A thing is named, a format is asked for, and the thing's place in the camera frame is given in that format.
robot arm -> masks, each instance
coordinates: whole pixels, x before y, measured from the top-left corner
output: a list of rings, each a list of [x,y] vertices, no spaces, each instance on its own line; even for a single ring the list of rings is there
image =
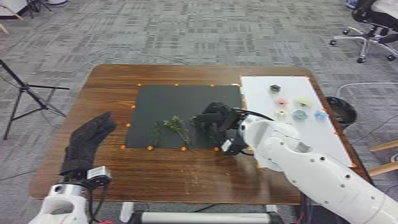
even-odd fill
[[[354,224],[398,223],[396,201],[340,161],[301,142],[295,127],[258,116],[254,112],[231,110],[231,113],[240,115],[235,116],[235,122],[222,121],[219,124],[237,130],[235,136],[253,148],[261,167],[285,172],[290,183],[313,201]],[[233,143],[235,139],[226,138],[224,152],[231,148],[237,150]]]

cable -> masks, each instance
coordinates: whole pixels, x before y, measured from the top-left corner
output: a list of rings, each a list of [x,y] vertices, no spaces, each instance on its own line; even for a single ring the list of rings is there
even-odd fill
[[[315,206],[313,206],[313,200],[308,200],[308,224],[311,224],[313,221],[313,211],[315,211]]]
[[[357,86],[357,85],[398,85],[398,82],[354,82],[354,83],[349,83],[343,86],[340,86],[334,96],[340,97],[340,91],[345,87]]]
[[[6,180],[9,180],[9,179],[13,179],[13,178],[16,178],[16,177],[20,177],[20,176],[23,176],[23,175],[27,175],[27,174],[34,173],[34,172],[36,172],[36,170],[30,170],[30,171],[27,171],[27,172],[23,172],[23,173],[16,174],[16,175],[14,175],[14,176],[11,176],[11,177],[6,177],[4,179],[0,179],[0,181],[6,181]]]
[[[251,114],[261,118],[265,118],[267,120],[274,121],[274,119],[270,117],[267,117],[261,113],[254,112],[254,111],[249,111],[249,110],[242,110],[240,108],[233,108],[238,112],[245,113],[245,114]]]
[[[242,153],[245,156],[254,156],[254,154],[253,154],[253,153],[244,152],[244,150],[240,151],[240,153]]]
[[[295,224],[301,224],[301,222],[302,222],[302,218],[304,218],[304,212],[302,212],[302,214],[301,214],[301,218],[297,219]]]
[[[196,210],[194,212],[201,212],[201,211],[208,210],[208,209],[213,208],[217,205],[219,205],[219,204],[212,204],[212,205],[208,205],[205,208],[201,208],[201,209]]]
[[[309,197],[304,193],[301,193],[301,217],[297,219],[295,224],[301,224],[302,221],[309,223],[311,217],[309,217]]]
[[[7,82],[9,83],[9,85],[13,85],[16,88],[20,88],[18,86],[16,86],[16,84],[6,79],[6,77],[0,75],[0,79],[4,80],[4,82]]]
[[[96,211],[94,211],[94,214],[93,214],[94,216],[91,217],[91,223],[96,220],[96,215],[98,215],[98,212],[102,210],[102,206],[103,206],[103,202],[105,202],[105,198],[107,198],[107,192],[109,192],[109,185],[103,186],[103,194],[102,194],[100,204],[96,206]]]
[[[46,120],[48,125],[50,125],[54,128],[59,128],[59,126],[55,126],[55,125],[52,124],[52,122],[50,122],[50,120],[48,120],[48,118],[46,118],[46,116],[45,116],[43,110],[41,110],[41,116],[43,116],[43,118],[45,118],[45,120]]]
[[[379,127],[370,131],[370,133],[352,142],[356,144],[370,135],[372,133],[382,128],[382,126],[389,123],[389,121],[398,117],[398,114],[382,122]]]
[[[384,191],[384,193],[388,194],[389,193],[389,190],[398,187],[398,184],[395,186],[389,187],[389,189]]]
[[[96,219],[96,216],[94,216],[94,212],[93,212],[93,190],[89,190],[89,216],[91,216],[91,221],[89,221],[89,224],[94,222],[100,223],[98,219]]]

